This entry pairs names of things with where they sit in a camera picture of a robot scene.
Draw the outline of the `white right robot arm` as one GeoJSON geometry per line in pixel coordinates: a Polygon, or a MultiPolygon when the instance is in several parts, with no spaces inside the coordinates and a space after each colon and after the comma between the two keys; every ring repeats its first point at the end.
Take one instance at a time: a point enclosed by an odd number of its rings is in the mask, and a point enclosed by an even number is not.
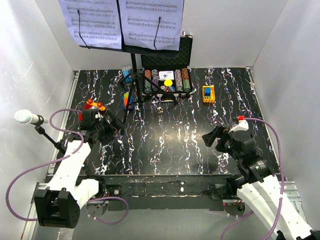
{"type": "Polygon", "coordinates": [[[268,161],[256,152],[255,141],[246,126],[232,129],[216,126],[202,136],[204,144],[229,154],[237,162],[238,174],[226,180],[226,192],[243,200],[269,230],[268,240],[318,240],[320,232],[301,217],[284,192],[268,161]]]}

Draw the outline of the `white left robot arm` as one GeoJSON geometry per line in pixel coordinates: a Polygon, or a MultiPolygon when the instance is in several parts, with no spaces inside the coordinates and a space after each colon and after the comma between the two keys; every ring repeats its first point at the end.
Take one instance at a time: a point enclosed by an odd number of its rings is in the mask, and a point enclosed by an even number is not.
{"type": "Polygon", "coordinates": [[[76,130],[70,132],[65,154],[52,179],[37,190],[34,203],[42,227],[73,229],[81,208],[91,199],[106,196],[106,187],[91,177],[76,184],[83,164],[96,142],[108,144],[124,123],[111,111],[84,109],[76,130]]]}

